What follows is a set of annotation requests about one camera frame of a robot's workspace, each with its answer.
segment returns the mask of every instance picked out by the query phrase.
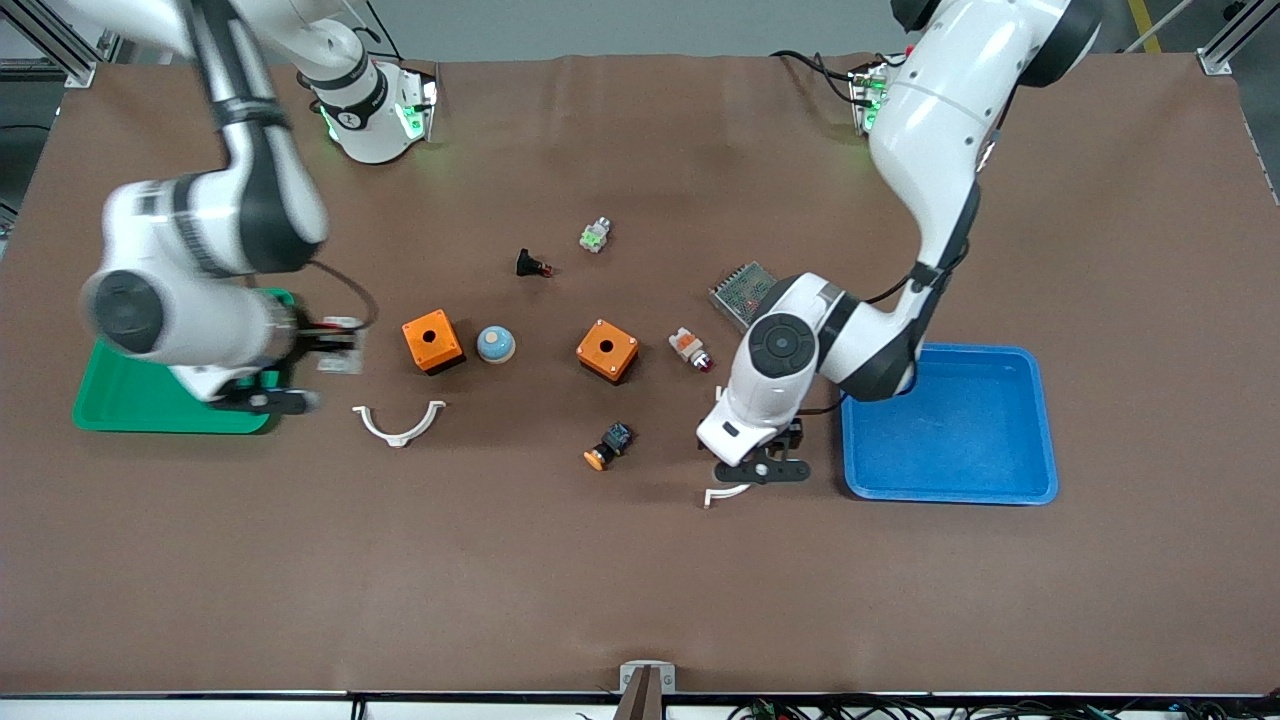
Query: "light blue round object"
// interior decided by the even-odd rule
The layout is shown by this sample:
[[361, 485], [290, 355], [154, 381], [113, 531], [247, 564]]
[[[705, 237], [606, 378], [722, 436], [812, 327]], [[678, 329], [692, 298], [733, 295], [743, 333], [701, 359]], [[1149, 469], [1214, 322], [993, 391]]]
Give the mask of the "light blue round object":
[[480, 331], [480, 337], [476, 338], [476, 352], [485, 363], [494, 365], [506, 363], [516, 354], [516, 338], [502, 325], [489, 325]]

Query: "orange cube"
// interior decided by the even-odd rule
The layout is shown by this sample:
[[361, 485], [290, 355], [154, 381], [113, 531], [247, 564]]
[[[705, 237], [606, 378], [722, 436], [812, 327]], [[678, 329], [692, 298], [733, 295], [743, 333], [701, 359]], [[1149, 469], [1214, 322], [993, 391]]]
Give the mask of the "orange cube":
[[404, 331], [404, 342], [413, 355], [413, 364], [428, 375], [443, 373], [467, 359], [444, 310], [428, 313], [404, 323], [401, 329]]
[[613, 384], [622, 383], [622, 375], [639, 352], [636, 338], [604, 320], [596, 320], [577, 346], [579, 361]]

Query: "table surface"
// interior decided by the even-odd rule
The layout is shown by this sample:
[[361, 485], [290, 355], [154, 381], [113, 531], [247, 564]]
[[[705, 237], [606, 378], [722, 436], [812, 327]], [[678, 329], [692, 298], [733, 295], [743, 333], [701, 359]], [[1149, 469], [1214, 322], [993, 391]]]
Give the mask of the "table surface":
[[[1091, 56], [1019, 94], [982, 177], [931, 338], [1036, 354], [1055, 502], [852, 500], [829, 418], [813, 480], [704, 511], [692, 429], [736, 345], [707, 288], [759, 260], [869, 296], [914, 258], [847, 106], [771, 59], [448, 65], [439, 142], [360, 167], [292, 74], [321, 256], [381, 304], [366, 372], [308, 361], [325, 406], [265, 436], [77, 430], [104, 199], [220, 152], [187, 68], [69, 92], [0, 266], [0, 691], [590, 689], [641, 656], [694, 691], [1274, 687], [1280, 243], [1229, 78]], [[520, 247], [562, 274], [516, 278]], [[314, 270], [262, 282], [358, 313]], [[515, 360], [424, 377], [398, 325], [436, 307], [511, 328]], [[596, 318], [643, 343], [621, 387], [573, 357]], [[406, 450], [351, 413], [403, 428], [433, 398]], [[614, 420], [634, 451], [595, 473]]]

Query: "gray floor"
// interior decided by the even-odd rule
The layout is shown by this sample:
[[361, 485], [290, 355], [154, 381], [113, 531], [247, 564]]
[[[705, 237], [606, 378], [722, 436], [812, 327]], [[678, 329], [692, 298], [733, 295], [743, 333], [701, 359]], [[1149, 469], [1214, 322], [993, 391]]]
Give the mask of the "gray floor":
[[[1158, 18], [1176, 0], [1148, 1]], [[1221, 3], [1199, 0], [1160, 35], [1164, 49], [1189, 51], [1203, 45], [1224, 24]], [[785, 47], [841, 54], [895, 51], [909, 41], [893, 22], [888, 0], [375, 0], [375, 5], [404, 55], [440, 61], [570, 54], [767, 55]], [[361, 12], [372, 23], [369, 10]], [[349, 17], [344, 20], [353, 23]], [[1263, 32], [1233, 65], [1262, 156], [1280, 168], [1280, 20]], [[1112, 53], [1134, 37], [1126, 0], [1105, 0], [1094, 50]], [[49, 124], [61, 94], [56, 83], [0, 82], [0, 126]], [[0, 131], [5, 204], [20, 206], [42, 147], [40, 131]]]

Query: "blue tray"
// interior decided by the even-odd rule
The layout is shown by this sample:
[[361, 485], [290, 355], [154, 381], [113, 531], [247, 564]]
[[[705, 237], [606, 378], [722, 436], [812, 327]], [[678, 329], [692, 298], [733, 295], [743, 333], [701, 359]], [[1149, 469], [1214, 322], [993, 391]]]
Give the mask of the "blue tray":
[[845, 398], [845, 482], [868, 500], [1044, 505], [1057, 470], [1039, 366], [1020, 347], [925, 343], [915, 389]]

